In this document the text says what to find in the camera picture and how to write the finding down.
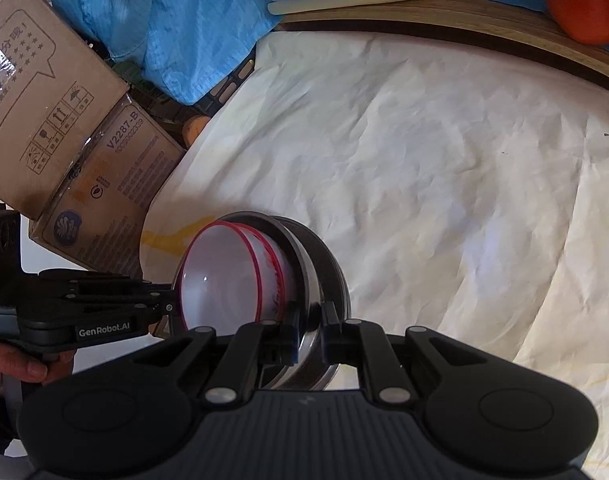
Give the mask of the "person's left hand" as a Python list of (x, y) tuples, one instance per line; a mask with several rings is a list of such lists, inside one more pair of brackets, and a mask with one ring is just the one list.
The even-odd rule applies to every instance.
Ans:
[(0, 344), (0, 393), (4, 376), (43, 385), (67, 377), (72, 373), (75, 355), (74, 351), (62, 352), (54, 361), (44, 364), (14, 347)]

